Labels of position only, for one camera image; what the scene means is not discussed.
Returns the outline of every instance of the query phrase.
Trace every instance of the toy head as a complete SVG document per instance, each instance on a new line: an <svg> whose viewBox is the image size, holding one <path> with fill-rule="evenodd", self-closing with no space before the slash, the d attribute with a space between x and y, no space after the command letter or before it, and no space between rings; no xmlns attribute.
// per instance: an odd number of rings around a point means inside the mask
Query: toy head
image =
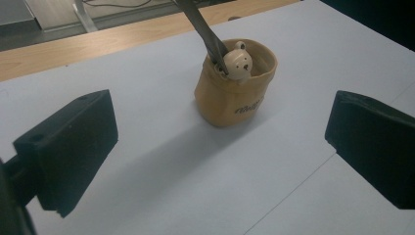
<svg viewBox="0 0 415 235"><path fill-rule="evenodd" d="M251 77L253 59L246 50L243 41L235 44L235 49L223 57L226 68L229 71L227 77L232 80L247 80Z"/></svg>

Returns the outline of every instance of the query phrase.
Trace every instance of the white table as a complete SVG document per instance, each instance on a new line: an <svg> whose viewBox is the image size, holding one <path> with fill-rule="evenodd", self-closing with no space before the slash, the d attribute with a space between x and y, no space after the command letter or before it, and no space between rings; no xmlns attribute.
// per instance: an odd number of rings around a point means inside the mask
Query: white table
<svg viewBox="0 0 415 235"><path fill-rule="evenodd" d="M324 139L337 90L415 116L415 54L319 1L217 25L279 67L256 116L215 128L193 90L206 54L193 31L0 83L0 156L72 99L110 89L119 142L65 219L33 200L39 234L413 234L400 211Z"/></svg>

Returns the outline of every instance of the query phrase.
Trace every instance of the floor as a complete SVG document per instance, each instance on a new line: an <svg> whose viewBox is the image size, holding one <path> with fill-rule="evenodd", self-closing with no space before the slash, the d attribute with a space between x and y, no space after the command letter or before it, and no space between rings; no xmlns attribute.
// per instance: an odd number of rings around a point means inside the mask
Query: floor
<svg viewBox="0 0 415 235"><path fill-rule="evenodd" d="M85 10L98 29L131 24L180 12L171 0L86 0ZM195 1L198 7L223 1ZM61 39L86 33L74 12L73 0L26 0L35 16L34 21L0 26L0 51ZM105 4L118 6L101 6ZM127 6L141 5L137 8Z"/></svg>

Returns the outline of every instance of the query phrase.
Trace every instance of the toy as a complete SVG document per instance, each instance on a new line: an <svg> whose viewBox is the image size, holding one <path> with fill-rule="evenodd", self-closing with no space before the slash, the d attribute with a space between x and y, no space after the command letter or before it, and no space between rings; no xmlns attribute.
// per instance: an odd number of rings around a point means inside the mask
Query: toy
<svg viewBox="0 0 415 235"><path fill-rule="evenodd" d="M226 54L223 60L229 71L229 74L226 75L227 78L245 83L251 77L253 59L246 50L243 41L238 41L235 44L235 49Z"/></svg>

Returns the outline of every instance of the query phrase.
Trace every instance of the tan paper bag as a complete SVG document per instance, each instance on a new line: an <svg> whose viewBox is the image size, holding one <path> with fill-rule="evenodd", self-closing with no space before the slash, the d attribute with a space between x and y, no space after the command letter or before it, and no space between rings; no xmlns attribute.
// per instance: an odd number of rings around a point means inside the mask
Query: tan paper bag
<svg viewBox="0 0 415 235"><path fill-rule="evenodd" d="M275 55L265 46L249 39L223 41L231 51L238 41L246 44L253 59L252 76L244 83L227 79L205 58L195 98L201 115L212 125L229 126L252 117L265 95L277 68Z"/></svg>

